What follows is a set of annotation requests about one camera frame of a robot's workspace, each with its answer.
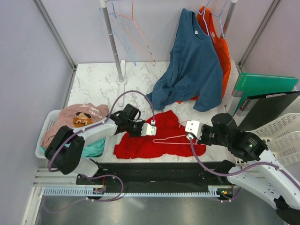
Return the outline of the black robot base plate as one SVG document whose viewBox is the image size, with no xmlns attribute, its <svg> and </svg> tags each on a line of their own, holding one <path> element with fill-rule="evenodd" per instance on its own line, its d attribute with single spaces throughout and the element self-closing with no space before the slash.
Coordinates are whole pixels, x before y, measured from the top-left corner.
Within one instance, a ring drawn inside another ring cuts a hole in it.
<svg viewBox="0 0 300 225">
<path fill-rule="evenodd" d="M 200 191 L 231 186 L 227 178 L 205 171 L 197 162 L 100 163 L 90 180 L 77 176 L 77 185 L 105 185 L 110 191 Z"/>
</svg>

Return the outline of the aluminium frame post left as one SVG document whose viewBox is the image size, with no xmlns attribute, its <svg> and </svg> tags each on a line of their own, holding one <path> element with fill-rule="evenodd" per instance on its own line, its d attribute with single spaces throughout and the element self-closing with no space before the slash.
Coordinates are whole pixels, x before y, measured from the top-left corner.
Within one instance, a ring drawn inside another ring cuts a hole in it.
<svg viewBox="0 0 300 225">
<path fill-rule="evenodd" d="M 76 66 L 74 60 L 72 59 L 66 45 L 64 44 L 63 39 L 61 38 L 61 36 L 60 36 L 54 22 L 52 21 L 49 13 L 47 12 L 46 7 L 44 6 L 43 2 L 41 0 L 33 0 L 32 2 L 37 7 L 41 17 L 43 18 L 44 22 L 46 23 L 50 33 L 52 34 L 59 49 L 61 50 L 62 54 L 64 55 L 65 59 L 67 60 L 69 66 L 72 68 L 73 71 L 75 71 L 77 66 Z"/>
</svg>

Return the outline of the mint green t shirt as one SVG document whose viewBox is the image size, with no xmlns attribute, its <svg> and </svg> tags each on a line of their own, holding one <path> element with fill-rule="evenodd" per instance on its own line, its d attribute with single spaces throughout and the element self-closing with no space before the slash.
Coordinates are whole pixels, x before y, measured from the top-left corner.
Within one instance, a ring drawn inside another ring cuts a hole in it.
<svg viewBox="0 0 300 225">
<path fill-rule="evenodd" d="M 102 156 L 105 147 L 105 138 L 99 139 L 82 150 L 82 157 L 84 158 L 98 158 Z"/>
</svg>

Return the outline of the black binder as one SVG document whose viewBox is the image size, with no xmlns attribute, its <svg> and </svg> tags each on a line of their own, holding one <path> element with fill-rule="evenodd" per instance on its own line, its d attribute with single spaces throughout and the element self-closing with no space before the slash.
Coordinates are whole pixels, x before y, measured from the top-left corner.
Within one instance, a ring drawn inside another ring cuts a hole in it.
<svg viewBox="0 0 300 225">
<path fill-rule="evenodd" d="M 276 119 L 299 95 L 289 91 L 246 97 L 233 119 L 239 129 L 255 130 Z"/>
</svg>

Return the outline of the aluminium frame post right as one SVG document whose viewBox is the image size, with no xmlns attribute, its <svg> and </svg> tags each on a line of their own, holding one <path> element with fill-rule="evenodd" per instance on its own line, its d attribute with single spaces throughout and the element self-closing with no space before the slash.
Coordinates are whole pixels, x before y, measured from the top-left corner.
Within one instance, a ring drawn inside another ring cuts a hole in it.
<svg viewBox="0 0 300 225">
<path fill-rule="evenodd" d="M 247 46 L 245 52 L 243 53 L 241 60 L 237 63 L 238 69 L 242 72 L 243 66 L 245 65 L 247 59 L 249 58 L 251 52 L 253 51 L 254 47 L 256 46 L 258 40 L 260 39 L 261 35 L 263 34 L 264 30 L 266 29 L 268 23 L 272 19 L 275 11 L 277 10 L 278 6 L 280 5 L 281 0 L 273 0 L 268 7 L 264 17 L 262 18 L 258 28 L 256 29 L 249 45 Z"/>
</svg>

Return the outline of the aluminium frame post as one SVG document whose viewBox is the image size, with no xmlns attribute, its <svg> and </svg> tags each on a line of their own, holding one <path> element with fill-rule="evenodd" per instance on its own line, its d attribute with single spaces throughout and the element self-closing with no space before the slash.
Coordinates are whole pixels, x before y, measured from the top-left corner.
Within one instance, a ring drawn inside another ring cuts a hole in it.
<svg viewBox="0 0 300 225">
<path fill-rule="evenodd" d="M 52 34 L 59 49 L 61 50 L 62 54 L 64 55 L 65 59 L 67 60 L 69 66 L 72 68 L 73 71 L 75 71 L 77 66 L 76 66 L 74 60 L 72 59 L 66 45 L 64 44 L 63 39 L 61 38 L 61 36 L 60 36 L 54 22 L 52 21 L 49 13 L 47 12 L 46 7 L 44 6 L 43 2 L 41 0 L 33 0 L 32 2 L 37 7 L 41 17 L 43 18 L 44 22 L 46 23 L 50 33 Z"/>
<path fill-rule="evenodd" d="M 264 17 L 262 18 L 258 28 L 256 29 L 249 45 L 247 46 L 245 52 L 243 53 L 241 60 L 237 63 L 238 69 L 242 72 L 243 66 L 245 65 L 247 59 L 249 58 L 251 52 L 253 51 L 254 47 L 256 46 L 258 40 L 260 39 L 261 35 L 263 34 L 264 30 L 266 29 L 268 23 L 272 19 L 275 11 L 277 10 L 278 6 L 280 5 L 281 0 L 273 0 L 268 7 Z"/>
</svg>

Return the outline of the green binder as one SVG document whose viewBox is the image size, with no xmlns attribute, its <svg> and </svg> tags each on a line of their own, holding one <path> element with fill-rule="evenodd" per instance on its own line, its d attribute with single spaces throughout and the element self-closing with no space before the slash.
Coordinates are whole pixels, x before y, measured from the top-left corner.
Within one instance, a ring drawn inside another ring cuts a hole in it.
<svg viewBox="0 0 300 225">
<path fill-rule="evenodd" d="M 240 73 L 232 91 L 232 96 L 241 98 L 291 91 L 298 81 L 298 78 L 290 76 Z"/>
</svg>

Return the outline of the orange t shirt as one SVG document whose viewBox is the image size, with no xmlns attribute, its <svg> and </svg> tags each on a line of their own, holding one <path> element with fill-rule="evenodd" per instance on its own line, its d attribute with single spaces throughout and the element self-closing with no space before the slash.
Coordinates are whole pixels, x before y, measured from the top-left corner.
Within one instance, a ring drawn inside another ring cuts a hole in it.
<svg viewBox="0 0 300 225">
<path fill-rule="evenodd" d="M 205 27 L 205 23 L 208 26 L 209 29 L 209 35 L 212 40 L 213 47 L 215 49 L 215 52 L 218 56 L 222 71 L 223 71 L 223 81 L 222 81 L 222 98 L 225 96 L 226 88 L 228 85 L 228 81 L 230 78 L 230 72 L 231 72 L 231 60 L 230 60 L 230 54 L 229 54 L 229 48 L 228 44 L 225 39 L 219 37 L 217 35 L 214 20 L 213 20 L 213 14 L 209 8 L 204 9 L 205 6 L 202 6 L 200 8 L 200 12 L 205 11 L 204 19 L 202 15 L 197 15 L 196 19 L 201 27 L 201 29 L 207 34 L 207 30 Z"/>
</svg>

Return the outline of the white slotted tray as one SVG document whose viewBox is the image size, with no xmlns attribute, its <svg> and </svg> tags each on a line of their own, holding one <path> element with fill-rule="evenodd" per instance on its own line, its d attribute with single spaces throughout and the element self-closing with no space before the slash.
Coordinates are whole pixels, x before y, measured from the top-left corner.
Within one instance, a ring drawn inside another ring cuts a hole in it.
<svg viewBox="0 0 300 225">
<path fill-rule="evenodd" d="M 266 142 L 283 166 L 300 161 L 299 113 L 287 113 L 251 132 Z"/>
</svg>

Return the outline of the red t shirt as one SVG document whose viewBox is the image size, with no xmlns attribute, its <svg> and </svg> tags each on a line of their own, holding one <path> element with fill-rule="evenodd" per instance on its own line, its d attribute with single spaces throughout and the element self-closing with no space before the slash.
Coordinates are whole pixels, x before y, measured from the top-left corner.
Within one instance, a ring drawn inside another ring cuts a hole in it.
<svg viewBox="0 0 300 225">
<path fill-rule="evenodd" d="M 155 116 L 157 133 L 155 136 L 133 137 L 124 134 L 114 147 L 114 155 L 120 159 L 158 158 L 164 154 L 180 157 L 193 156 L 185 128 L 176 114 L 169 110 Z"/>
</svg>

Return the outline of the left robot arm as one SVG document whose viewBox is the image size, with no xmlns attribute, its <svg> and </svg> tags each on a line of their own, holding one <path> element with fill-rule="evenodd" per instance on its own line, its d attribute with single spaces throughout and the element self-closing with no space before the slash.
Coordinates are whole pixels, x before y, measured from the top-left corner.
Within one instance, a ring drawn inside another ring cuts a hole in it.
<svg viewBox="0 0 300 225">
<path fill-rule="evenodd" d="M 98 140 L 126 132 L 131 137 L 154 135 L 156 128 L 152 123 L 136 120 L 140 111 L 131 104 L 124 110 L 109 114 L 105 119 L 83 127 L 59 128 L 48 148 L 45 158 L 49 160 L 49 171 L 59 171 L 64 175 L 72 172 L 81 174 L 92 184 L 99 184 L 103 173 L 89 157 L 83 156 L 83 149 Z"/>
</svg>

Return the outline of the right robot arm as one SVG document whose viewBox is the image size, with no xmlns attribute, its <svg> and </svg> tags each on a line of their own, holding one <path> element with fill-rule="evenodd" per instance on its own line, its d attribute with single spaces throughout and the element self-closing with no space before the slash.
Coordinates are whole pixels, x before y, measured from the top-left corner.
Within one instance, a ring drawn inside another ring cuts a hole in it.
<svg viewBox="0 0 300 225">
<path fill-rule="evenodd" d="M 219 184 L 231 182 L 251 192 L 275 209 L 276 214 L 290 225 L 300 223 L 300 183 L 275 158 L 267 144 L 256 134 L 242 131 L 227 113 L 216 114 L 212 125 L 199 121 L 187 123 L 186 128 L 198 144 L 226 147 L 235 157 L 247 162 L 241 169 L 236 165 L 228 170 L 211 170 L 199 161 L 200 166 L 213 174 Z"/>
</svg>

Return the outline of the pink printed t shirt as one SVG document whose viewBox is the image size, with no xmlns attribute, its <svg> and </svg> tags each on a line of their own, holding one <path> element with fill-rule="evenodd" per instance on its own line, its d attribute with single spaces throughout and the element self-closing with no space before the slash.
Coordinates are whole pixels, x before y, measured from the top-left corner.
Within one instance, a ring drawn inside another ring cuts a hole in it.
<svg viewBox="0 0 300 225">
<path fill-rule="evenodd" d="M 108 113 L 107 105 L 94 106 L 92 103 L 75 104 L 64 108 L 60 111 L 55 124 L 43 135 L 41 147 L 46 149 L 62 126 L 81 128 L 101 121 Z"/>
</svg>

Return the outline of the white plastic laundry basket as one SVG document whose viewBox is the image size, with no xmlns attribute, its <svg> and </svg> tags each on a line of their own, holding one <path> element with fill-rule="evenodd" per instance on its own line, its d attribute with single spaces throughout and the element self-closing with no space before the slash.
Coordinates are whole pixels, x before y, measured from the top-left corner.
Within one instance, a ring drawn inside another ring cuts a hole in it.
<svg viewBox="0 0 300 225">
<path fill-rule="evenodd" d="M 46 121 L 43 124 L 42 131 L 41 131 L 40 137 L 39 137 L 38 142 L 37 142 L 37 148 L 36 148 L 36 151 L 35 151 L 35 154 L 38 158 L 42 158 L 42 159 L 45 158 L 45 150 L 46 149 L 41 147 L 41 140 L 42 140 L 42 137 L 45 134 L 45 132 L 47 130 L 49 130 L 55 124 L 55 122 L 56 122 L 56 120 L 59 116 L 60 111 L 61 110 L 54 110 L 54 111 L 50 112 L 48 114 L 47 118 L 46 118 Z"/>
</svg>

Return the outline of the blue t shirt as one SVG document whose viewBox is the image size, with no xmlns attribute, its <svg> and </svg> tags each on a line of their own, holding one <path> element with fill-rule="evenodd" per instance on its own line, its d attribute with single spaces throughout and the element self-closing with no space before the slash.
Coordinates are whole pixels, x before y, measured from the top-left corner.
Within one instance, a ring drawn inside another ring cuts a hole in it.
<svg viewBox="0 0 300 225">
<path fill-rule="evenodd" d="M 199 112 L 222 102 L 223 71 L 211 38 L 200 27 L 195 12 L 182 9 L 170 51 L 170 63 L 147 98 L 155 110 L 175 102 L 197 100 Z"/>
</svg>

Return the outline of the blue hanger holding shirts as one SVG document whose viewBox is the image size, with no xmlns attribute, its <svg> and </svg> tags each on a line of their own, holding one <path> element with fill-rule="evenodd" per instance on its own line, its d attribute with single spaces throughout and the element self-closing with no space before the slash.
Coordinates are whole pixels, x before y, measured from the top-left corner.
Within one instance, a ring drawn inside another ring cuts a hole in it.
<svg viewBox="0 0 300 225">
<path fill-rule="evenodd" d="M 216 38 L 219 38 L 220 40 L 225 41 L 225 34 L 226 34 L 226 29 L 227 29 L 227 26 L 229 23 L 228 20 L 230 20 L 230 15 L 228 14 L 224 25 L 222 24 L 221 19 L 222 19 L 223 10 L 227 4 L 227 0 L 225 1 L 225 3 L 218 15 L 213 13 L 208 8 L 209 3 L 210 3 L 210 0 L 208 1 L 208 3 L 206 5 L 204 5 L 202 8 L 200 8 L 198 11 L 193 11 L 193 13 L 195 13 L 195 16 L 200 25 L 200 28 L 202 29 L 202 31 L 204 32 L 204 34 L 206 36 L 211 37 L 213 42 L 215 41 Z M 214 22 L 213 17 L 216 17 L 219 19 L 220 28 L 221 28 L 221 36 L 217 36 L 215 27 L 214 27 L 214 23 L 213 23 Z"/>
</svg>

